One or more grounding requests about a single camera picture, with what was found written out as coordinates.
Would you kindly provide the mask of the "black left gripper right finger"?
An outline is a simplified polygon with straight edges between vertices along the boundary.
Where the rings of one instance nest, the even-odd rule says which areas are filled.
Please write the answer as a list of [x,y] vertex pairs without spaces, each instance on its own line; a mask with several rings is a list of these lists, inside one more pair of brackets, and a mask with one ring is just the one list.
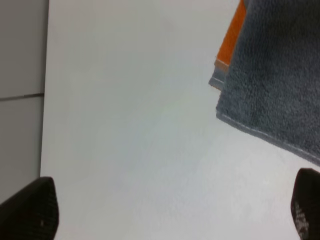
[[320,173],[301,168],[295,178],[291,215],[301,240],[320,238]]

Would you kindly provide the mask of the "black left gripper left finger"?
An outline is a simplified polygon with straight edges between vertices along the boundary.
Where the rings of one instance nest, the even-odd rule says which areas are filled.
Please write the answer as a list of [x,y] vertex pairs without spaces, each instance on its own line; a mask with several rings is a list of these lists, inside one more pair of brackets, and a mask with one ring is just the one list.
[[55,182],[40,177],[0,204],[2,240],[53,240],[60,221]]

